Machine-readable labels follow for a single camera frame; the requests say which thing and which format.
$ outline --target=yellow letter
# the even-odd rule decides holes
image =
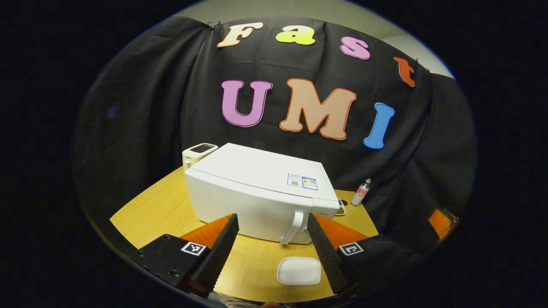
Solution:
[[[239,44],[238,36],[242,36],[242,38],[248,37],[253,29],[260,29],[262,28],[262,22],[254,22],[252,24],[243,24],[243,25],[233,25],[229,27],[229,32],[226,35],[225,39],[222,40],[219,44],[217,44],[217,47],[227,47],[227,46],[234,46]]]
[[[291,78],[287,80],[287,85],[291,88],[291,101],[286,119],[279,124],[281,129],[300,132],[302,124],[299,119],[303,112],[309,133],[315,132],[327,117],[327,122],[319,133],[326,138],[337,140],[346,138],[344,128],[350,104],[356,100],[354,92],[337,88],[324,102],[320,102],[318,92],[311,81]]]
[[[276,40],[284,43],[297,43],[301,45],[314,44],[316,41],[312,37],[314,36],[314,29],[307,26],[287,26],[282,28],[284,32],[276,35]]]

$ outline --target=letter m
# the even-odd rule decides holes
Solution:
[[[326,124],[319,133],[337,140],[346,138],[346,118],[350,110],[350,104],[356,100],[356,94],[352,91],[337,88],[331,92],[324,102],[320,102],[318,92],[314,84],[306,79],[291,78],[287,80],[291,88],[291,101],[287,111],[287,117],[280,122],[279,127],[290,132],[300,132],[301,112],[305,115],[306,127],[309,133],[313,133],[327,118]]]

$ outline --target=blue letter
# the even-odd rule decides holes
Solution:
[[[375,123],[373,123],[373,129],[369,137],[363,139],[363,145],[378,150],[384,146],[384,134],[388,128],[388,122],[394,116],[395,111],[381,102],[375,104],[375,110],[377,111],[377,116],[375,117]]]

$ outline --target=label sticker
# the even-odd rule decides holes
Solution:
[[[181,248],[181,251],[193,255],[200,255],[205,248],[206,247],[204,245],[188,242],[183,248]]]
[[[307,189],[318,190],[318,183],[316,182],[316,179],[306,178],[303,176],[302,185]]]
[[[363,252],[363,248],[360,247],[358,243],[356,242],[339,246],[339,248],[342,251],[342,253],[344,253],[345,255],[353,255],[353,254]]]
[[[287,175],[287,185],[302,187],[302,176],[289,173]]]

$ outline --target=orange object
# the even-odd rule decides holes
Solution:
[[[358,231],[355,231],[345,225],[336,223],[330,219],[320,216],[316,213],[312,213],[322,228],[323,233],[326,234],[329,242],[335,250],[341,245],[346,245],[353,242],[358,242],[363,239],[369,238]]]
[[[451,215],[453,218],[450,219],[440,210],[436,209],[434,213],[432,213],[430,218],[428,218],[428,221],[430,222],[434,230],[436,230],[440,241],[443,241],[451,233],[455,216],[453,216],[452,214],[449,215]]]
[[[185,235],[181,235],[180,238],[196,244],[205,245],[209,249],[211,249],[213,247],[213,244],[221,234],[222,230],[229,222],[230,217],[232,217],[233,215],[234,213],[229,214],[223,218],[214,220],[205,226],[201,226]]]

